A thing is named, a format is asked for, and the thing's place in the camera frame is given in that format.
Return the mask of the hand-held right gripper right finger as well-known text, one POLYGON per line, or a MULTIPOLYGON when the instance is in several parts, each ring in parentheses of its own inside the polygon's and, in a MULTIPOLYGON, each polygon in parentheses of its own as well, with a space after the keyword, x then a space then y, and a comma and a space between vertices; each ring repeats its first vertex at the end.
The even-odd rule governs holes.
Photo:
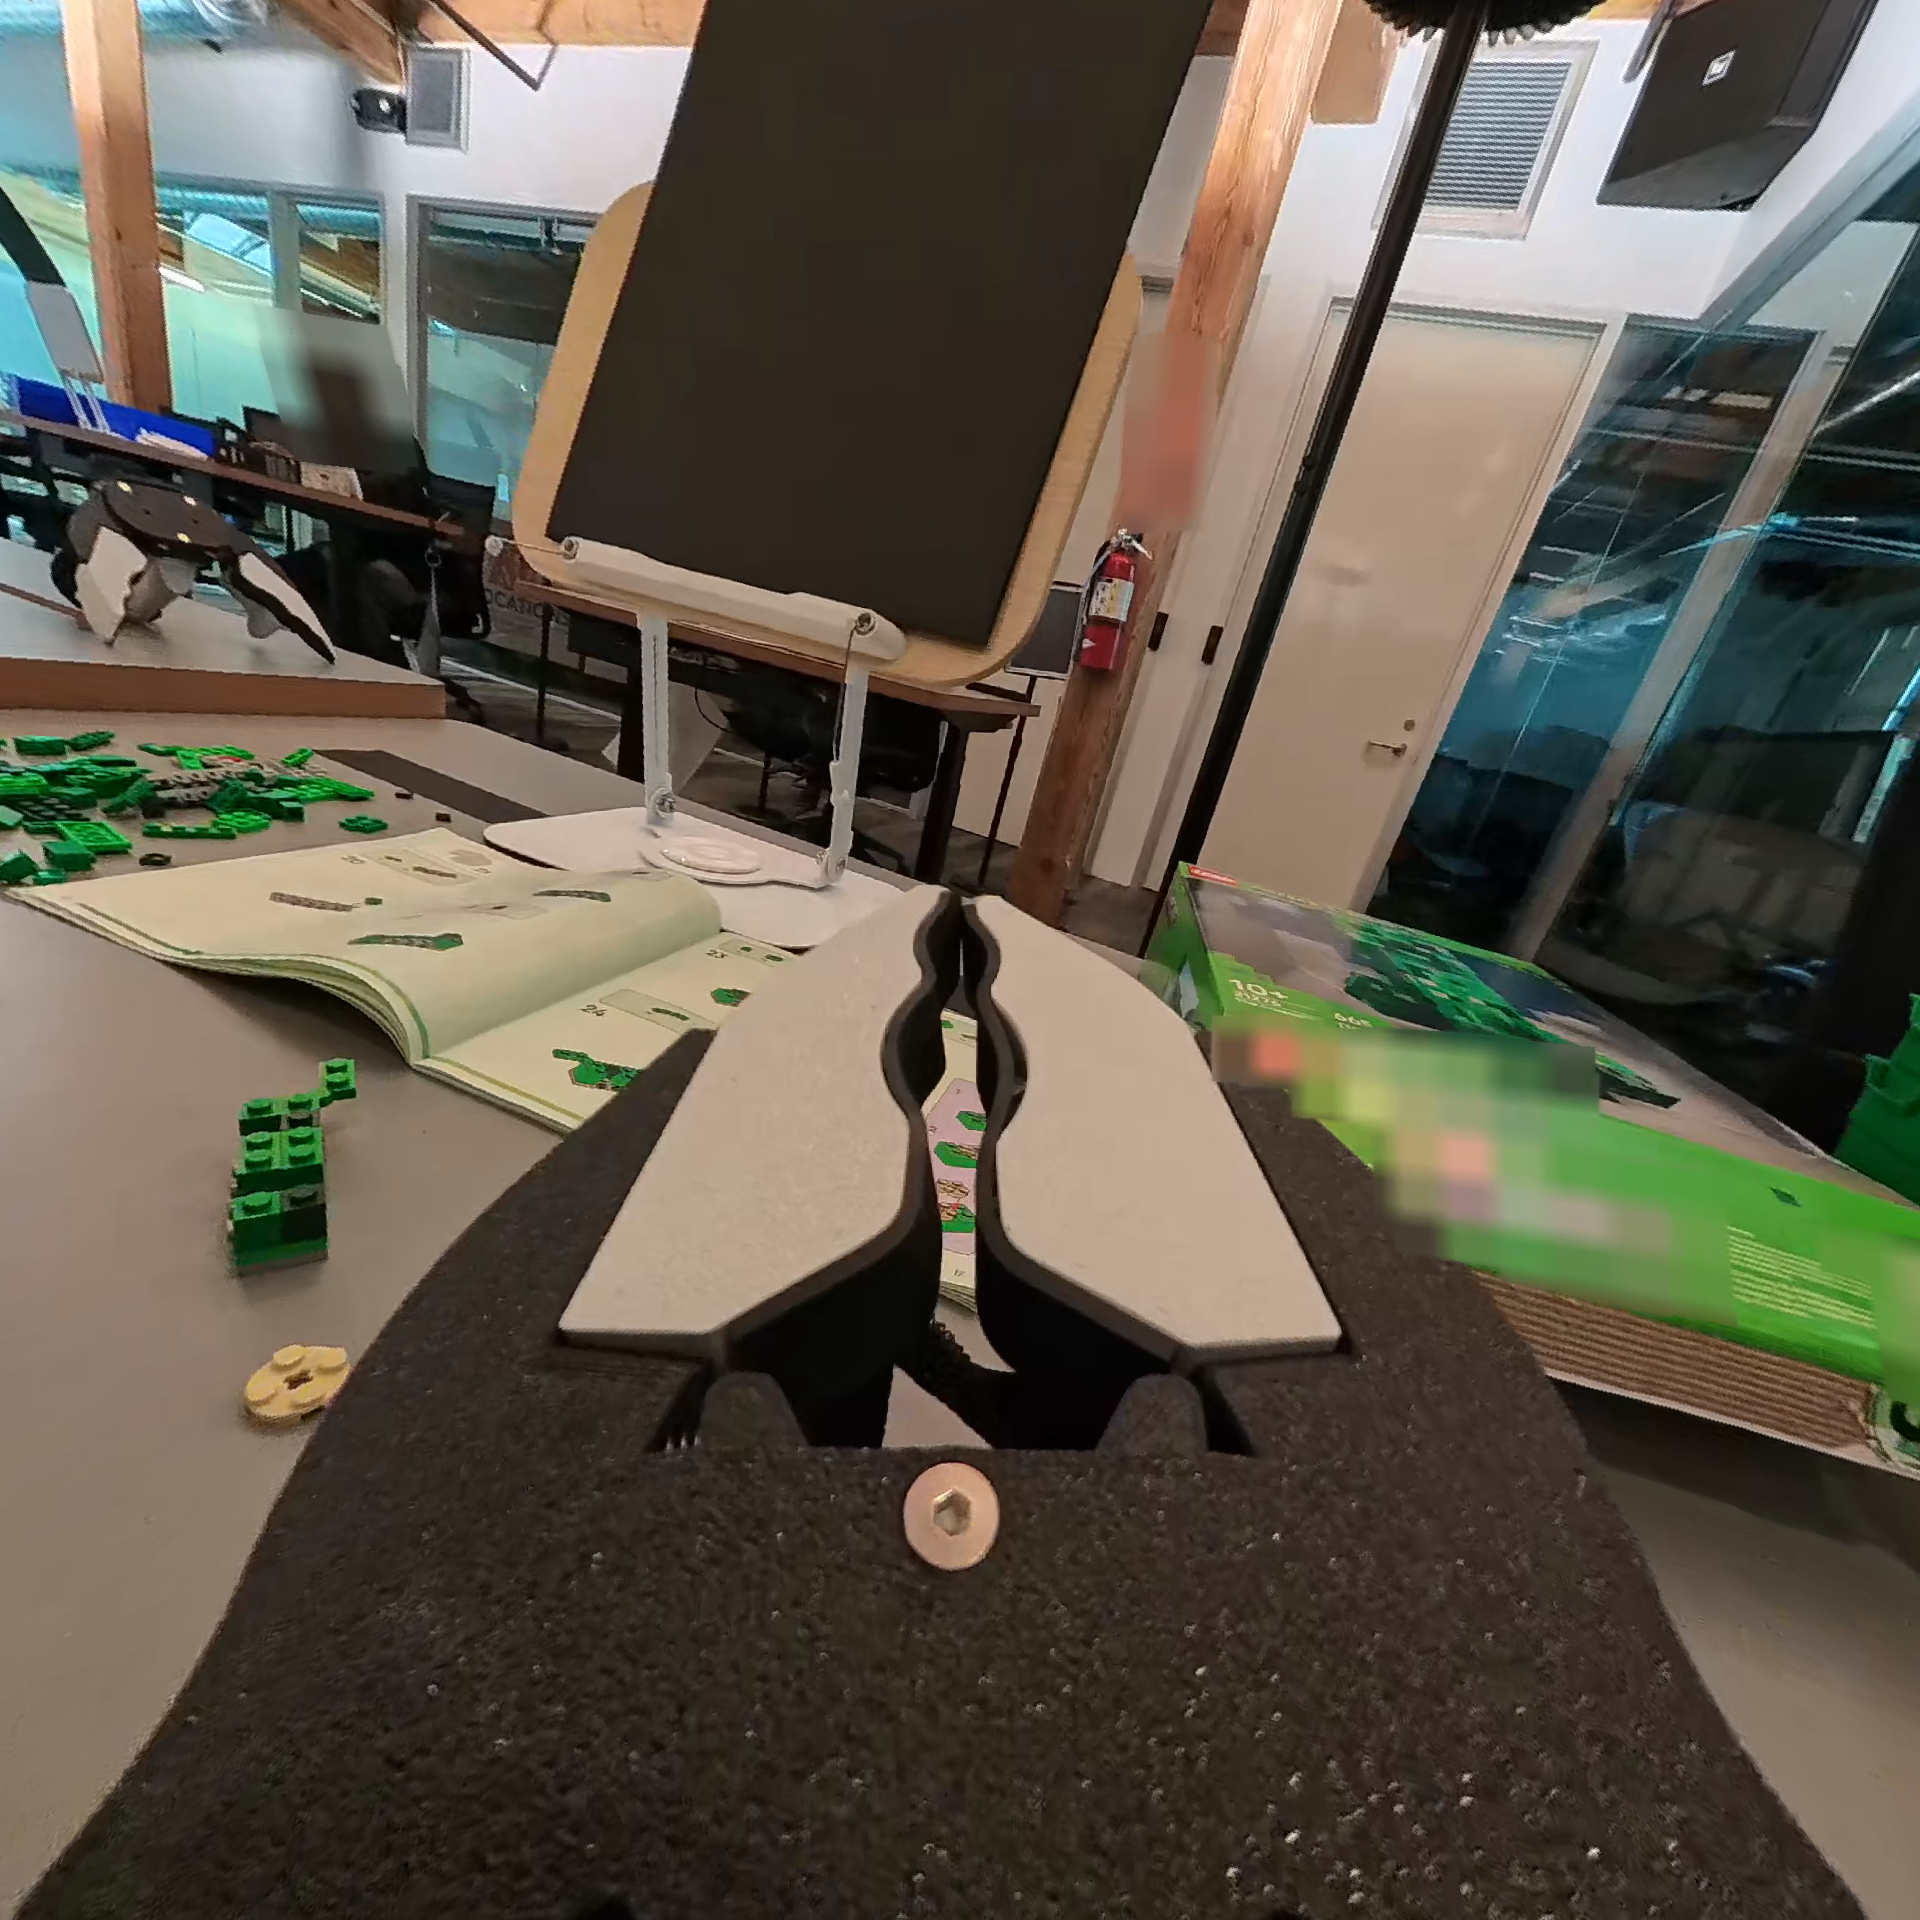
POLYGON ((1021 1447, 1091 1449, 1146 1379, 1318 1360, 1342 1326, 1188 1023, 998 899, 965 910, 975 1321, 1021 1447))

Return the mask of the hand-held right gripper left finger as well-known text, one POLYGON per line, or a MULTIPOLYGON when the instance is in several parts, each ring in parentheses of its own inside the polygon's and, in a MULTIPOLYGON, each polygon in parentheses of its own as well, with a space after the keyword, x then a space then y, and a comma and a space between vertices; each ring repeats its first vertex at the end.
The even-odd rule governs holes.
POLYGON ((708 1038, 561 1313, 582 1353, 772 1379, 806 1440, 876 1449, 939 1297, 925 1102, 963 907, 893 895, 708 1038))

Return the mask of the long brown desk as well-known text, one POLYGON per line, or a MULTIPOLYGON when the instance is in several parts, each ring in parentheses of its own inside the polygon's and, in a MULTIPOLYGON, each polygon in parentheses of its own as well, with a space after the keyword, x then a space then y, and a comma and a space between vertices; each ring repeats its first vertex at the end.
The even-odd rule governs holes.
MULTIPOLYGON (((5 459, 22 463, 39 459, 69 477, 97 477, 101 470, 131 470, 150 480, 171 477, 182 487, 201 489, 217 510, 236 510, 246 521, 262 515, 268 505, 301 511, 322 521, 340 542, 342 553, 332 563, 329 587, 322 595, 326 628, 339 647, 358 633, 356 614, 347 609, 347 572, 364 558, 367 540, 403 542, 427 558, 462 558, 473 573, 473 584, 484 584, 494 527, 479 503, 468 500, 468 487, 443 481, 429 476, 423 487, 425 511, 407 511, 379 500, 364 500, 303 487, 277 469, 255 470, 244 463, 203 459, 177 436, 163 435, 157 443, 118 438, 102 429, 74 420, 47 420, 22 415, 7 407, 5 459)), ((937 712, 945 721, 945 743, 929 788, 929 814, 919 833, 915 877, 934 881, 953 838, 966 748, 975 733, 1013 729, 1037 708, 1014 694, 995 688, 917 688, 900 678, 876 673, 871 678, 869 715, 862 732, 862 772, 876 769, 879 732, 879 702, 915 705, 937 712)))

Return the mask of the grey desk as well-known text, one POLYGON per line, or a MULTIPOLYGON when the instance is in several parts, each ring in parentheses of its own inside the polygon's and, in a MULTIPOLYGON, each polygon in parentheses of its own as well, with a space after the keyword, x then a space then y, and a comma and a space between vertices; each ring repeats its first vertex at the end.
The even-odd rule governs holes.
MULTIPOLYGON (((171 972, 5 900, 5 1913, 180 1688, 311 1428, 277 1345, 364 1353, 558 1143, 321 995, 171 972), (234 1109, 349 1054, 332 1259, 236 1281, 234 1109)), ((1564 1387, 1663 1601, 1869 1915, 1915 1915, 1915 1480, 1564 1387)))

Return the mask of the instruction booklet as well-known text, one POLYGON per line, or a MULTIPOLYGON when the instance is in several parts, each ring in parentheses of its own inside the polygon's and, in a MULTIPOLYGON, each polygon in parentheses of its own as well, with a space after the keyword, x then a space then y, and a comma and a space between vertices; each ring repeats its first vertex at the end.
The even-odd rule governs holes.
POLYGON ((699 1063, 814 950, 726 932, 698 880, 540 870, 451 829, 7 893, 166 965, 351 1000, 407 1065, 558 1134, 637 1089, 681 1040, 699 1063))

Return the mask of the white tablet stand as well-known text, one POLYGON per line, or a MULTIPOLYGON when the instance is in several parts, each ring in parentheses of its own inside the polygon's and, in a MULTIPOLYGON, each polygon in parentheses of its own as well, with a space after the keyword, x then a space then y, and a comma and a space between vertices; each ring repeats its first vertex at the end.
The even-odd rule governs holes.
POLYGON ((905 633, 871 608, 806 592, 777 592, 671 567, 626 545, 577 535, 515 543, 518 572, 563 592, 630 609, 641 639, 641 825, 630 832, 644 869, 698 880, 719 895, 725 923, 761 943, 809 948, 874 911, 851 889, 857 769, 874 669, 893 665, 905 633), (783 655, 834 665, 841 677, 828 759, 830 833, 818 855, 781 852, 742 832, 684 823, 670 752, 670 631, 756 639, 783 655))

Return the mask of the red fire extinguisher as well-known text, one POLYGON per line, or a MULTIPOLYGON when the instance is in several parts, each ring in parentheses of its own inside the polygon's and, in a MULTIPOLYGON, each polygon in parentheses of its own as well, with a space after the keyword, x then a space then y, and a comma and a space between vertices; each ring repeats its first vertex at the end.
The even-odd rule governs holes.
POLYGON ((1074 668, 1110 673, 1124 661, 1133 623, 1137 592, 1149 568, 1149 550, 1139 533, 1117 527, 1100 545, 1078 600, 1074 668))

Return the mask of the light wooden table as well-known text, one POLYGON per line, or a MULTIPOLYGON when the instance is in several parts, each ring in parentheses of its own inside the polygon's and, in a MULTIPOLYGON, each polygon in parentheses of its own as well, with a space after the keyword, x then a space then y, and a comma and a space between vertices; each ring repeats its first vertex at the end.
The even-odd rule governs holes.
POLYGON ((42 712, 220 712, 442 719, 445 689, 405 668, 258 639, 227 608, 177 600, 154 628, 99 639, 42 550, 2 542, 2 705, 42 712))

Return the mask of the glass partition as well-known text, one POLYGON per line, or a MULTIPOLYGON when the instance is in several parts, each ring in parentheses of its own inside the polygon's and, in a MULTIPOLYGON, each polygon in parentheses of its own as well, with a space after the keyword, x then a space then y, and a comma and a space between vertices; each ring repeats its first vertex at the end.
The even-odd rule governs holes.
POLYGON ((1625 321, 1370 899, 1821 1148, 1915 987, 1915 356, 1915 152, 1625 321))

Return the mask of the black pole stand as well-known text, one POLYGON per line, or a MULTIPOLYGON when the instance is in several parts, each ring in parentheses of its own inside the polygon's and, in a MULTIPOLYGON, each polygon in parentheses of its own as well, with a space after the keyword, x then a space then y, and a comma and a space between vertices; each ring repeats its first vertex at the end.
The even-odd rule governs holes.
POLYGON ((1405 3, 1374 5, 1374 11, 1393 27, 1436 32, 1436 55, 1431 57, 1422 101, 1410 117, 1407 140, 1386 197, 1375 239, 1367 256, 1365 275, 1350 303, 1350 317, 1329 372, 1329 384, 1318 400, 1276 542, 1265 564, 1253 613, 1247 614, 1231 671, 1223 685, 1181 823, 1171 843, 1155 907, 1142 927, 1142 947, 1149 947, 1178 869, 1201 856, 1215 806, 1226 793, 1231 759, 1254 705, 1265 665, 1279 633, 1291 590, 1300 575, 1306 548, 1325 497, 1340 446, 1350 425, 1362 379, 1386 325, 1393 295, 1396 293, 1410 239, 1423 215, 1434 172, 1477 49, 1489 39, 1530 37, 1566 27, 1571 21, 1590 13, 1593 3, 1459 3, 1452 8, 1443 8, 1437 3, 1405 3))

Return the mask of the wooden backing board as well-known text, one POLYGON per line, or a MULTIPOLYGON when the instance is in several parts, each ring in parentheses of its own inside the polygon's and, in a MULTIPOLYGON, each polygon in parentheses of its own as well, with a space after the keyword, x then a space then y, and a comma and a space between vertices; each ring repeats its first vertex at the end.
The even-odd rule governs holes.
POLYGON ((591 376, 609 344, 619 289, 634 265, 654 190, 652 182, 641 182, 614 199, 588 241, 566 301, 511 503, 511 540, 522 563, 534 575, 524 592, 545 592, 564 608, 617 616, 636 627, 654 619, 715 651, 797 669, 814 678, 844 680, 851 669, 867 669, 885 697, 911 704, 945 704, 966 683, 998 671, 1041 616, 1054 568, 1087 493, 1141 321, 1142 286, 1137 260, 1130 253, 1119 257, 1002 597, 991 638, 981 647, 970 647, 929 631, 898 631, 898 647, 889 655, 878 655, 862 651, 845 635, 802 635, 767 623, 767 616, 783 608, 780 595, 725 584, 719 606, 713 604, 708 590, 698 598, 674 597, 663 590, 663 572, 654 563, 636 563, 626 550, 598 545, 580 559, 574 542, 549 533, 561 480, 580 436, 591 376))

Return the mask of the black and white gripper device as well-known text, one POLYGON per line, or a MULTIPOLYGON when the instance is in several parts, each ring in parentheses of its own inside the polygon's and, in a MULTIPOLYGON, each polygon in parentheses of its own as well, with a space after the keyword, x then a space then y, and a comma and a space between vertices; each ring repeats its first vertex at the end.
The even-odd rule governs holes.
POLYGON ((262 545, 201 495, 109 477, 66 516, 52 559, 55 587, 99 639, 148 628, 186 600, 203 573, 237 600, 255 639, 290 633, 326 665, 334 645, 292 579, 262 545))

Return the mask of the thick wooden pillar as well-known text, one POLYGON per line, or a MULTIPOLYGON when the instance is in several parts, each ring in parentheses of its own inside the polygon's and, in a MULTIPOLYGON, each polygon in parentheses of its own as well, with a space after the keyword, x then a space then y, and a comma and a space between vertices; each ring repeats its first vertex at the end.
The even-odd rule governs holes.
POLYGON ((1207 489, 1215 412, 1337 15, 1340 3, 1247 6, 1165 317, 1130 375, 1110 527, 1139 535, 1147 558, 1117 665, 1076 665, 1063 688, 1009 880, 1013 903, 1049 926, 1081 877, 1146 645, 1207 489))

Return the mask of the large white air vent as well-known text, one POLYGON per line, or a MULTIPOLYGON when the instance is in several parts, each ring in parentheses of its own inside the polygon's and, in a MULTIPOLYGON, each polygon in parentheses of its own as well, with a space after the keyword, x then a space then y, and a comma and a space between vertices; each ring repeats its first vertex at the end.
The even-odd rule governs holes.
POLYGON ((1477 52, 1423 195, 1420 232, 1521 239, 1593 65, 1590 39, 1503 40, 1477 52))

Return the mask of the black wall speaker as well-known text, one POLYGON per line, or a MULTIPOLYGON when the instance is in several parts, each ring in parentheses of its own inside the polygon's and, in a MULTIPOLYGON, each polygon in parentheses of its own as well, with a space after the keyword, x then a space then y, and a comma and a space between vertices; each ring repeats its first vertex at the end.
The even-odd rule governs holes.
POLYGON ((1638 97, 1595 200, 1743 211, 1817 131, 1875 3, 1659 5, 1627 65, 1638 97))

